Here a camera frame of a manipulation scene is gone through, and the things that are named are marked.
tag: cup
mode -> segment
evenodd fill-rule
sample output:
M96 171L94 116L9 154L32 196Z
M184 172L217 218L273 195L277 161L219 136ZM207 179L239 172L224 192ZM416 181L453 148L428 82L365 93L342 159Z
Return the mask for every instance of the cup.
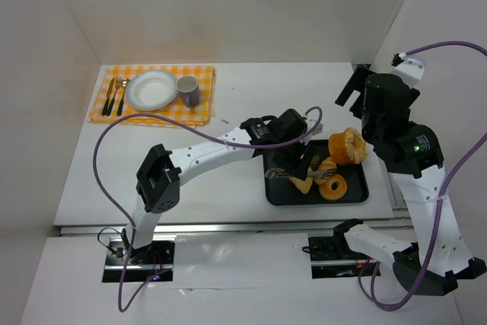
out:
M186 107L191 108L199 102L199 85L194 76L183 76L176 83L177 91Z

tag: orange and white cloth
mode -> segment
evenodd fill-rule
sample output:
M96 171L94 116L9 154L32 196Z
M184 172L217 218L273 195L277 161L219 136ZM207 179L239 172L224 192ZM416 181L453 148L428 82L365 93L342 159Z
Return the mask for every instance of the orange and white cloth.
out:
M101 111L107 99L107 91L110 86L112 78L116 76L122 76L123 78L132 79L141 72L147 70L164 70L170 72L176 78L180 78L184 75L194 76L199 83L200 98L197 106L188 108L184 105L179 97L174 98L167 106L158 110L148 111L149 113L158 114L167 118L174 119L185 125L196 127L204 126L209 122L210 118L215 115L215 82L216 72L213 66L183 66L183 65L109 65L107 72L103 78L100 90L98 91L97 99L91 109L89 122L92 123L112 123L119 119L121 116L116 115L116 110L119 106L119 102L122 99L123 91L120 89L116 94L115 104L110 116L102 116ZM113 87L110 99L115 92ZM126 116L132 113L140 113L142 111L133 108L127 101L123 102L122 116ZM160 121L159 119L148 117L135 117L128 119L122 123L129 125L140 126L171 126L174 125Z

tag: black tray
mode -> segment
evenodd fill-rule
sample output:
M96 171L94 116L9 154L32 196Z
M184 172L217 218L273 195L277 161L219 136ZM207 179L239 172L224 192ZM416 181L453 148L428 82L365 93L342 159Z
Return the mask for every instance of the black tray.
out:
M311 140L310 144L317 147L317 155L320 156L320 163L329 157L328 140ZM264 173L270 167L276 167L264 155ZM288 178L271 178L265 180L266 197L269 203L274 206L299 206L299 205L329 205L336 203L360 203L368 198L367 181L365 180L362 164L350 164L338 166L336 173L345 178L347 182L347 193L336 201L327 201L318 190L318 185L313 183L308 194L301 193Z

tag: black cutlery handle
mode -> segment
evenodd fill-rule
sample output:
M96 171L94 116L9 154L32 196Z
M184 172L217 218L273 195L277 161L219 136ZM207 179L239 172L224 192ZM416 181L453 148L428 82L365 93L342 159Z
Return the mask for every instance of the black cutlery handle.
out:
M107 110L108 110L108 102L110 101L110 97L107 97L107 100L105 100L105 105L103 106L103 110L101 111L102 116L107 115Z
M122 110L123 110L123 99L119 103L119 109L116 110L116 115L117 116L122 116Z
M110 105L108 106L108 110L107 110L107 116L109 116L112 113L114 103L115 103L115 97L113 97L112 100L110 101Z

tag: baked good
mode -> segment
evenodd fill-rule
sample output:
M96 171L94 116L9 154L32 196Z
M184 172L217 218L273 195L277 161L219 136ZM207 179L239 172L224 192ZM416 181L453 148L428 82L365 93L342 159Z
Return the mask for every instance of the baked good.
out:
M334 174L320 185L320 195L328 201L336 201L347 193L347 182L340 174Z
M360 132L348 127L329 137L329 155L339 165L360 164L367 157L366 142Z
M297 177L290 177L289 180L301 191L303 194L308 194L313 184L313 177L307 177L305 180L298 179Z
M314 182L319 186L325 183L336 172L336 164L332 158L326 158L318 167L317 171L323 172L321 178L314 178Z

